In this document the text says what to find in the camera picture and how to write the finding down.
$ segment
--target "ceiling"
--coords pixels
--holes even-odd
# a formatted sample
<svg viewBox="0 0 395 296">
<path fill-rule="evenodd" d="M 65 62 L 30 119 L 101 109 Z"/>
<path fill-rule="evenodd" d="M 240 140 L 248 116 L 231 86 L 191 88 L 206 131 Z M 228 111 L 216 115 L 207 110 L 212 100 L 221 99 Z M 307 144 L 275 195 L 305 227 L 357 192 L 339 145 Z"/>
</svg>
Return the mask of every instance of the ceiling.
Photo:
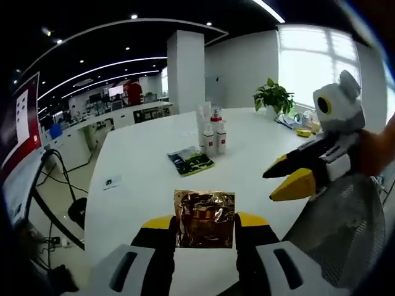
<svg viewBox="0 0 395 296">
<path fill-rule="evenodd" d="M 348 31 L 358 38 L 348 19 L 331 0 L 266 0 L 266 3 L 286 23 L 333 27 Z M 62 4 L 40 1 L 39 4 L 30 2 L 23 7 L 19 6 L 18 3 L 11 4 L 11 19 L 18 20 L 23 25 L 18 28 L 14 28 L 15 24 L 3 25 L 6 28 L 3 30 L 3 40 L 7 40 L 8 61 L 5 67 L 6 78 L 1 82 L 3 96 L 9 96 L 18 85 L 38 71 L 41 82 L 38 91 L 40 97 L 75 75 L 97 67 L 124 60 L 166 56 L 166 42 L 176 30 L 203 33 L 207 44 L 226 32 L 228 36 L 216 42 L 273 30 L 278 24 L 252 0 L 111 0 L 101 4 L 97 1 L 66 1 Z M 138 15 L 134 22 L 130 22 L 132 14 Z M 142 21 L 152 18 L 181 20 L 203 26 L 163 20 Z M 122 21 L 124 23 L 67 40 L 87 29 Z M 212 27 L 205 26 L 207 22 L 211 22 Z M 43 27 L 51 31 L 51 36 L 43 33 Z M 63 40 L 59 45 L 56 44 L 58 39 Z M 64 101 L 62 96 L 78 89 L 73 85 L 87 78 L 95 83 L 129 73 L 161 70 L 165 66 L 166 60 L 147 60 L 102 68 L 49 92 L 39 100 L 39 107 L 49 107 L 50 104 L 57 105 Z"/>
</svg>

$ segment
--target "yellow object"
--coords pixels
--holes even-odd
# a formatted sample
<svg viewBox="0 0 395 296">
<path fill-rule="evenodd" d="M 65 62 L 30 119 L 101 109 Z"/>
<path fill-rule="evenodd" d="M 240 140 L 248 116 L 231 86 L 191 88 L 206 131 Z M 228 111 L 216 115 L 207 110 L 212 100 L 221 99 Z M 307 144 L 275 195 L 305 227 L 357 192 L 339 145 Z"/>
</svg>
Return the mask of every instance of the yellow object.
<svg viewBox="0 0 395 296">
<path fill-rule="evenodd" d="M 241 226 L 263 226 L 268 225 L 267 221 L 260 216 L 238 212 L 240 217 Z"/>
<path fill-rule="evenodd" d="M 167 215 L 145 222 L 142 228 L 168 229 L 173 215 Z"/>
<path fill-rule="evenodd" d="M 325 114 L 327 114 L 327 115 L 329 115 L 330 113 L 332 113 L 332 106 L 331 106 L 331 102 L 326 98 L 326 97 L 324 97 L 324 96 L 319 96 L 321 99 L 323 99 L 325 102 L 326 102 L 326 107 L 327 107 L 327 109 L 328 109 L 328 111 L 326 111 L 326 112 L 323 112 L 322 110 L 322 112 L 323 113 L 325 113 Z"/>
<path fill-rule="evenodd" d="M 268 168 L 266 169 L 266 171 L 268 171 L 269 169 L 271 169 L 272 167 L 274 167 L 277 163 L 282 162 L 283 160 L 286 160 L 286 154 L 284 154 L 283 156 L 281 156 L 280 158 L 276 159 L 276 161 Z"/>
<path fill-rule="evenodd" d="M 300 168 L 290 174 L 270 198 L 275 202 L 284 200 L 303 199 L 315 194 L 315 178 L 313 172 L 308 168 Z"/>
<path fill-rule="evenodd" d="M 320 126 L 319 123 L 313 122 L 313 123 L 311 124 L 311 132 L 312 132 L 313 134 L 317 134 L 317 133 L 320 131 L 320 129 L 321 129 L 321 126 Z"/>
<path fill-rule="evenodd" d="M 310 130 L 304 128 L 295 128 L 295 132 L 298 136 L 305 138 L 308 138 L 312 134 Z"/>
</svg>

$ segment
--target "small package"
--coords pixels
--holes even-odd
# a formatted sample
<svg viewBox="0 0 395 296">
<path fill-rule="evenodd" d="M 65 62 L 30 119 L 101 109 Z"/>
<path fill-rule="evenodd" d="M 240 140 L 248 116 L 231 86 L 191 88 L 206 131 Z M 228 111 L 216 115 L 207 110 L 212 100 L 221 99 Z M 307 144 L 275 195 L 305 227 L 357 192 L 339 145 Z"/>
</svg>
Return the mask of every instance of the small package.
<svg viewBox="0 0 395 296">
<path fill-rule="evenodd" d="M 194 146 L 167 154 L 167 156 L 182 177 L 199 173 L 214 166 L 214 162 Z"/>
<path fill-rule="evenodd" d="M 235 194 L 175 190 L 176 247 L 232 248 Z"/>
</svg>

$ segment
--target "potted plant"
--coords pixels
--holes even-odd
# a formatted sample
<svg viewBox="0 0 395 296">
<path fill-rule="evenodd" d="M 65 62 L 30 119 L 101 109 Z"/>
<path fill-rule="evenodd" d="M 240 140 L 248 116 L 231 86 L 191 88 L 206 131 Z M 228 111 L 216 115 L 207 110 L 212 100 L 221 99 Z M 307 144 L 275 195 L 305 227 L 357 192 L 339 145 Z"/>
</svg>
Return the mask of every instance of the potted plant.
<svg viewBox="0 0 395 296">
<path fill-rule="evenodd" d="M 267 108 L 268 117 L 275 117 L 280 111 L 287 114 L 294 106 L 292 99 L 293 92 L 287 92 L 286 89 L 273 80 L 267 78 L 267 84 L 259 87 L 254 94 L 255 110 L 258 111 L 262 106 Z"/>
</svg>

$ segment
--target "bottle with red cap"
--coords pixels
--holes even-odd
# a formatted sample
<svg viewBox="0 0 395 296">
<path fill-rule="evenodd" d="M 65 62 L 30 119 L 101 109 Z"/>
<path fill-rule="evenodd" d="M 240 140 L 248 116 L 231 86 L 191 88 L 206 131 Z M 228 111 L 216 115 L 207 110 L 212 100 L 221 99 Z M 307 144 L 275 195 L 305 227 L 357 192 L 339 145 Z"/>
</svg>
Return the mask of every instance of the bottle with red cap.
<svg viewBox="0 0 395 296">
<path fill-rule="evenodd" d="M 212 114 L 211 114 L 210 122 L 212 124 L 212 130 L 215 134 L 214 146 L 215 146 L 215 150 L 217 150 L 217 147 L 218 147 L 217 131 L 219 130 L 220 124 L 222 123 L 221 108 L 220 107 L 217 107 L 217 106 L 212 107 Z"/>
</svg>

